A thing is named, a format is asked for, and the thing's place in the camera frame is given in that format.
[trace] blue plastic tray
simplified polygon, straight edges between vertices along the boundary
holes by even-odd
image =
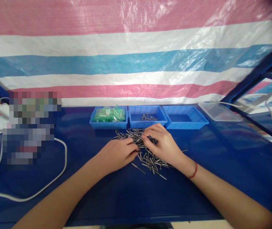
[[[94,111],[91,114],[89,124],[94,129],[126,129],[128,122],[127,107],[120,107],[125,109],[125,121],[124,122],[93,122],[92,118],[95,116],[97,109],[102,109],[103,107],[95,107]]]
[[[158,121],[142,121],[142,116],[147,113]],[[131,128],[147,128],[156,123],[165,125],[167,119],[160,106],[129,106],[129,123]]]
[[[201,129],[209,121],[195,107],[164,106],[167,129]]]

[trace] transparent plastic lid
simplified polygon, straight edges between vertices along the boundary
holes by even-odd
[[[199,103],[200,108],[214,121],[243,121],[243,119],[220,103]]]

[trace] blue table surface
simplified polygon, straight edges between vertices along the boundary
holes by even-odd
[[[65,173],[30,201],[17,203],[0,197],[0,228],[11,227],[116,136],[114,130],[92,129],[89,119],[93,109],[63,109],[55,137],[68,147]],[[186,155],[272,211],[272,143],[243,122],[214,122],[205,117],[210,123],[200,130],[169,132],[182,150],[188,149]],[[134,163],[147,171],[138,159]],[[25,170],[8,170],[4,158],[0,192],[27,198],[54,179],[63,165],[64,147],[59,142],[52,142],[52,150]],[[222,219],[199,189],[176,169],[164,168],[162,175],[167,180],[149,171],[143,174],[131,164],[109,174],[81,199],[66,225]]]

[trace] pink stripe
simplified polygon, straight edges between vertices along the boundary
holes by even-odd
[[[93,97],[149,97],[197,98],[202,95],[216,93],[227,95],[238,83],[219,81],[212,85],[201,86],[196,84],[160,85],[160,84],[134,84],[134,85],[103,85],[103,86],[58,86],[43,88],[19,88],[12,91],[57,92],[58,98],[93,98]]]
[[[0,35],[150,32],[267,20],[268,0],[0,1]]]
[[[254,86],[252,89],[250,89],[247,94],[254,94],[255,92],[259,91],[260,89],[266,87],[267,85],[269,85],[271,82],[265,82],[265,81],[261,81],[260,83],[258,83],[256,86]]]

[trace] pink and white striped tarp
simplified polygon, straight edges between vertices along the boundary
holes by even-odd
[[[271,51],[269,0],[0,1],[0,85],[64,106],[217,101]]]

